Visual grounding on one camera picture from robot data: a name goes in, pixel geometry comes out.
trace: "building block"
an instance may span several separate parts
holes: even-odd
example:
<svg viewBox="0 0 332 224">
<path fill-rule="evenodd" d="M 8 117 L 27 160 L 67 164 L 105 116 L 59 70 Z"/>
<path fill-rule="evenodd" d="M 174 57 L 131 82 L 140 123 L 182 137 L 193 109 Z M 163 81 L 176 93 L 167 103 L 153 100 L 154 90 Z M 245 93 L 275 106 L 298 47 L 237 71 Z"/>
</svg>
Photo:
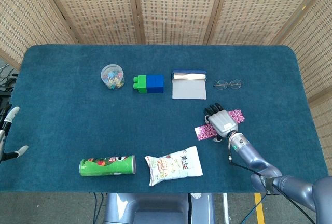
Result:
<svg viewBox="0 0 332 224">
<path fill-rule="evenodd" d="M 148 93 L 164 92 L 164 76 L 163 75 L 147 75 L 146 88 Z"/>
<path fill-rule="evenodd" d="M 146 90 L 146 75 L 138 75 L 134 77 L 133 88 L 138 90 L 139 93 L 147 93 Z"/>
</svg>

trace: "snack bag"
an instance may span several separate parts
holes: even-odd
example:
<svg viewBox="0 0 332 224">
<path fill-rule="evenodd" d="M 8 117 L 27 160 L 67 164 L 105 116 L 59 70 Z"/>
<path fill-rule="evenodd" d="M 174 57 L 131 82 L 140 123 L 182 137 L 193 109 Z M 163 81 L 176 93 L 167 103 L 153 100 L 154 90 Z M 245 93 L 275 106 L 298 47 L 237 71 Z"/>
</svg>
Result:
<svg viewBox="0 0 332 224">
<path fill-rule="evenodd" d="M 145 160 L 150 168 L 150 186 L 164 180 L 203 175 L 196 146 L 160 158 L 146 156 Z"/>
</svg>

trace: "woven wall panel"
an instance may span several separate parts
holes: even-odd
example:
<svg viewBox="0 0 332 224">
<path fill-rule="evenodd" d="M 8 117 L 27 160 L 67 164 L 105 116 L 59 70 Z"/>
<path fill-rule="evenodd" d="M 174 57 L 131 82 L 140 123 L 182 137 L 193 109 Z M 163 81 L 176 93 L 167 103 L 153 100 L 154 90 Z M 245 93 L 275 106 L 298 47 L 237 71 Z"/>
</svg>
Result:
<svg viewBox="0 0 332 224">
<path fill-rule="evenodd" d="M 214 0 L 141 0 L 147 44 L 203 44 Z"/>
<path fill-rule="evenodd" d="M 307 97 L 332 86 L 332 0 L 317 0 L 283 44 L 296 53 Z"/>
<path fill-rule="evenodd" d="M 332 97 L 311 109 L 329 175 L 332 175 Z"/>
<path fill-rule="evenodd" d="M 0 49 L 13 63 L 31 45 L 74 42 L 48 0 L 0 0 Z"/>
<path fill-rule="evenodd" d="M 55 0 L 88 44 L 135 44 L 130 0 Z"/>
<path fill-rule="evenodd" d="M 225 0 L 211 44 L 270 44 L 303 0 Z"/>
</svg>

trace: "pink card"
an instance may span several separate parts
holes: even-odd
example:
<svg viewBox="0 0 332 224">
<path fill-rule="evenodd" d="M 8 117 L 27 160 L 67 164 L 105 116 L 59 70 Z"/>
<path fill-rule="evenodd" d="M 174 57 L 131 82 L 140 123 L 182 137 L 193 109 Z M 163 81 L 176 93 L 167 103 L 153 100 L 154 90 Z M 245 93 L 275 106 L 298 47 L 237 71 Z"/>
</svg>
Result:
<svg viewBox="0 0 332 224">
<path fill-rule="evenodd" d="M 244 117 L 242 116 L 241 110 L 235 109 L 233 111 L 229 111 L 228 114 L 232 117 L 232 119 L 239 124 L 244 121 Z M 198 140 L 204 140 L 210 137 L 216 137 L 217 132 L 213 128 L 211 124 L 205 124 L 201 127 L 195 128 L 196 136 Z"/>
</svg>

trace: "pringles can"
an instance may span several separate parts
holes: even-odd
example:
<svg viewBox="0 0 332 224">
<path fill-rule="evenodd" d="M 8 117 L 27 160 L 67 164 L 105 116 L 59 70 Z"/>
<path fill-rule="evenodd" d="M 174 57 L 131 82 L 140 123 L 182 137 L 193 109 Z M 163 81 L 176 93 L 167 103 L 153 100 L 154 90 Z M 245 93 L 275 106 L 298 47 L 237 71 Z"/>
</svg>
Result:
<svg viewBox="0 0 332 224">
<path fill-rule="evenodd" d="M 82 159 L 79 163 L 79 173 L 81 176 L 135 174 L 135 156 Z"/>
</svg>

